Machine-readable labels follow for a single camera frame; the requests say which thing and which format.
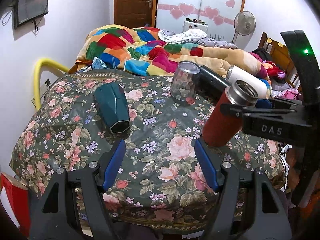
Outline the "black thermos bottle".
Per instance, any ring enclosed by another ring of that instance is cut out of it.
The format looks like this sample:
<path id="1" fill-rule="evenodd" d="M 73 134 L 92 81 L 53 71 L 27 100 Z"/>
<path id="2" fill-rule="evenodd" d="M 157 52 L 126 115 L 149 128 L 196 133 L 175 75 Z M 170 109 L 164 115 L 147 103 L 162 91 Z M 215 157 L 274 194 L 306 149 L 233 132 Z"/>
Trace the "black thermos bottle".
<path id="1" fill-rule="evenodd" d="M 204 90 L 223 92 L 231 83 L 206 66 L 200 67 L 199 87 Z"/>

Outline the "clear glass cup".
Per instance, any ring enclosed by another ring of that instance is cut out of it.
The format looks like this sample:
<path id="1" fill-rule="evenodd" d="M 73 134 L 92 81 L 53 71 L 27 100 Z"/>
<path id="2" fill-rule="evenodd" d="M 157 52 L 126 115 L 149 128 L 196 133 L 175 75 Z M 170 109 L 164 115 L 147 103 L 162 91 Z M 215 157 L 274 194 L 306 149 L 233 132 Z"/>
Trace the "clear glass cup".
<path id="1" fill-rule="evenodd" d="M 170 94 L 175 102 L 192 105 L 196 98 L 200 67 L 195 62 L 181 61 L 173 75 Z"/>

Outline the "white small appliance box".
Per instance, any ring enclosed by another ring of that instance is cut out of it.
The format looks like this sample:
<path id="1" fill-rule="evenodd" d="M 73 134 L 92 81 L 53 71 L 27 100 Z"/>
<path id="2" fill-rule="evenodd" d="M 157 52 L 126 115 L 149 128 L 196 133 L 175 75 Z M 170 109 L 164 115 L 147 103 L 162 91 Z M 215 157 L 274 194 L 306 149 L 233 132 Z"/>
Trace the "white small appliance box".
<path id="1" fill-rule="evenodd" d="M 200 29 L 205 33 L 208 33 L 208 24 L 202 20 L 186 18 L 183 25 L 183 31 L 188 31 L 189 29 Z"/>

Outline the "brown wooden door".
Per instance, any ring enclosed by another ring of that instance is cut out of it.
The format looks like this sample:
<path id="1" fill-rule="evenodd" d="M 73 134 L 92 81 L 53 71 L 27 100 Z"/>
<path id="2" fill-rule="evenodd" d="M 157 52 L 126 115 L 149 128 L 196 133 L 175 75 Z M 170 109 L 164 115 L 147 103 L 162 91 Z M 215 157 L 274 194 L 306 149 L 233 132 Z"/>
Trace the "brown wooden door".
<path id="1" fill-rule="evenodd" d="M 114 0 L 114 23 L 129 28 L 154 27 L 157 0 Z"/>

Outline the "grey white crumpled sheet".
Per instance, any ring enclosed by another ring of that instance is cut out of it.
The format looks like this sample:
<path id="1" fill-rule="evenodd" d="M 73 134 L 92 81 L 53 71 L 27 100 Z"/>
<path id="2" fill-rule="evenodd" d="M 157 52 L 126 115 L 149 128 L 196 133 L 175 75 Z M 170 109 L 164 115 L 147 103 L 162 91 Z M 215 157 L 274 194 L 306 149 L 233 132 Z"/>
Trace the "grey white crumpled sheet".
<path id="1" fill-rule="evenodd" d="M 215 40 L 214 38 L 210 38 L 201 29 L 189 29 L 180 34 L 176 34 L 176 33 L 173 33 L 172 31 L 163 29 L 158 32 L 158 38 L 170 44 L 194 43 L 194 44 L 199 44 L 203 47 L 237 49 L 237 46 L 231 42 L 219 41 L 219 40 Z"/>

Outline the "red plush toy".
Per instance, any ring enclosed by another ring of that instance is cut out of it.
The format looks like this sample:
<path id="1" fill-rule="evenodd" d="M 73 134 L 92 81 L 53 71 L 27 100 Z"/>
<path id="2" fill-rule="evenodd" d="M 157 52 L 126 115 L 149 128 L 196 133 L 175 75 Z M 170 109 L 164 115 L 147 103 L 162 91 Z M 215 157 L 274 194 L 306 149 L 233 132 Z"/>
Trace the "red plush toy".
<path id="1" fill-rule="evenodd" d="M 264 61 L 262 63 L 263 67 L 266 69 L 269 78 L 284 80 L 286 77 L 286 72 L 281 70 L 274 62 Z"/>

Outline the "wooden bed headboard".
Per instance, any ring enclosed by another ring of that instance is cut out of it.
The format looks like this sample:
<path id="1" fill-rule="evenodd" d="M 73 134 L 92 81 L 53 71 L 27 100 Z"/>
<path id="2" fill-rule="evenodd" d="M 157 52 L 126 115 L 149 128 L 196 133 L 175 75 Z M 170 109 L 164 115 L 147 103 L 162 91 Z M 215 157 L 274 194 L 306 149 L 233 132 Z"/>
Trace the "wooden bed headboard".
<path id="1" fill-rule="evenodd" d="M 277 67 L 286 72 L 285 81 L 301 92 L 302 89 L 298 73 L 293 61 L 291 60 L 291 57 L 289 56 L 288 48 L 282 43 L 268 37 L 268 34 L 265 32 L 262 32 L 258 47 L 263 47 L 268 51 L 268 53 L 272 57 L 272 61 L 277 65 Z"/>

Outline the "standing electric fan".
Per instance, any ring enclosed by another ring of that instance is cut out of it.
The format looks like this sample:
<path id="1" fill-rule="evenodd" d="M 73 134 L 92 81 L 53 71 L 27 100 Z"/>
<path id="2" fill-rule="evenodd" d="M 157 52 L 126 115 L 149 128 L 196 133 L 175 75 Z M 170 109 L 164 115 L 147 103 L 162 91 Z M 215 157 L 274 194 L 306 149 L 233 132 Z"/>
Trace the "standing electric fan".
<path id="1" fill-rule="evenodd" d="M 240 36 L 248 36 L 255 30 L 256 20 L 254 15 L 246 10 L 239 12 L 233 22 L 234 26 L 234 36 L 232 39 L 232 43 L 235 44 L 237 37 Z"/>

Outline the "red paper bag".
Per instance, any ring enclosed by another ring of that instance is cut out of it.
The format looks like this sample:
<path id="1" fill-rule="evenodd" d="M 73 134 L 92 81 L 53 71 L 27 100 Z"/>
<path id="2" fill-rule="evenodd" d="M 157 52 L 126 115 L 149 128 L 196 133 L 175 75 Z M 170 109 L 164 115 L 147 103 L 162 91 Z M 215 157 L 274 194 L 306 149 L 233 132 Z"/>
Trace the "red paper bag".
<path id="1" fill-rule="evenodd" d="M 18 230 L 28 238 L 30 230 L 28 189 L 16 178 L 4 172 L 1 173 L 1 204 Z"/>

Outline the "white thermos bottle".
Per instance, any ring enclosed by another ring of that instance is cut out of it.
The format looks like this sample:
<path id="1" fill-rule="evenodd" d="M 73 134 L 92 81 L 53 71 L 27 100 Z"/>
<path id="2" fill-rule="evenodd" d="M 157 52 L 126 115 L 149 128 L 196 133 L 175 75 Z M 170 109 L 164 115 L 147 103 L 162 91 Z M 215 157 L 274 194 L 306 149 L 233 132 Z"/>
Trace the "white thermos bottle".
<path id="1" fill-rule="evenodd" d="M 230 66 L 226 75 L 226 80 L 230 83 L 235 83 L 237 80 L 245 81 L 256 90 L 258 98 L 260 99 L 266 99 L 269 96 L 266 83 L 237 66 Z"/>

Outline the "red thermos cup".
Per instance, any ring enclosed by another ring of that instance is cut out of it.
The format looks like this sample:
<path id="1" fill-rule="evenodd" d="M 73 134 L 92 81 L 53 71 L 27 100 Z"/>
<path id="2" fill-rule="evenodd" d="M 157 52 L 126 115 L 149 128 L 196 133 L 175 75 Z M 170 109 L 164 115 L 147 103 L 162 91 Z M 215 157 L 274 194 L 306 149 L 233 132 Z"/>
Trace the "red thermos cup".
<path id="1" fill-rule="evenodd" d="M 248 83 L 236 80 L 225 88 L 202 130 L 204 141 L 213 147 L 222 147 L 240 130 L 242 118 L 239 113 L 231 114 L 232 107 L 249 106 L 257 103 L 258 93 Z"/>

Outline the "yellow foam tube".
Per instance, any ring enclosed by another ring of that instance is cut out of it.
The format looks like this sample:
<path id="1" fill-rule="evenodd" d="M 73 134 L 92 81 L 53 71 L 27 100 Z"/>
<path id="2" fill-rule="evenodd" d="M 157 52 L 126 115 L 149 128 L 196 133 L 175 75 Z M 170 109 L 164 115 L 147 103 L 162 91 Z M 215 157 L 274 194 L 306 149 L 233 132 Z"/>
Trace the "yellow foam tube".
<path id="1" fill-rule="evenodd" d="M 42 57 L 36 61 L 33 72 L 33 93 L 36 111 L 41 108 L 41 86 L 45 83 L 45 78 L 42 78 L 42 74 L 44 72 L 52 72 L 59 75 L 68 71 L 68 67 L 46 57 Z"/>

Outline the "frosted sliding wardrobe with hearts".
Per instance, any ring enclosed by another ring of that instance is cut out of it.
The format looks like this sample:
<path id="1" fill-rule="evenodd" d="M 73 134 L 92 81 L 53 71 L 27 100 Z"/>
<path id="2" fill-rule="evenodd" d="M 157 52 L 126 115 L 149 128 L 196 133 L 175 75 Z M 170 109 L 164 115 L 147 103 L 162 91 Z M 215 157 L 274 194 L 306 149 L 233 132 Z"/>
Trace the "frosted sliding wardrobe with hearts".
<path id="1" fill-rule="evenodd" d="M 233 39 L 234 19 L 245 0 L 157 0 L 156 28 L 177 34 L 189 26 L 186 19 L 199 20 L 207 26 L 208 36 L 222 41 Z"/>

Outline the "floral tablecloth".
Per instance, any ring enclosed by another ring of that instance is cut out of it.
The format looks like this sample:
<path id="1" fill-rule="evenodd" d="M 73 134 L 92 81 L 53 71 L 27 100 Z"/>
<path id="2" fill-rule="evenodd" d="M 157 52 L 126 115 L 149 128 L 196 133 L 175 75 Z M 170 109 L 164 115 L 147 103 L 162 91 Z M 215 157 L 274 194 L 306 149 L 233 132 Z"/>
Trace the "floral tablecloth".
<path id="1" fill-rule="evenodd" d="M 131 127 L 115 182 L 103 195 L 111 217 L 168 233 L 203 229 L 219 195 L 206 183 L 194 143 L 214 106 L 202 96 L 192 105 L 175 103 L 169 77 L 63 76 L 19 137 L 10 167 L 41 196 L 57 168 L 78 170 L 109 151 L 116 136 L 101 121 L 93 93 L 112 82 L 124 89 Z"/>

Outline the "small wall mounted monitor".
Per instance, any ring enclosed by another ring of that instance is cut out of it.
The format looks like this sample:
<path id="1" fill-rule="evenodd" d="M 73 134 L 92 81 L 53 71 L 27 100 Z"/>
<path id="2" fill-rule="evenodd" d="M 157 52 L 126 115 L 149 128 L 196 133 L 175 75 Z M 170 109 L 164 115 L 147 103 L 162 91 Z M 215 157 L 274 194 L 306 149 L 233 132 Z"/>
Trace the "small wall mounted monitor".
<path id="1" fill-rule="evenodd" d="M 14 29 L 48 13 L 48 0 L 17 0 L 14 6 Z"/>

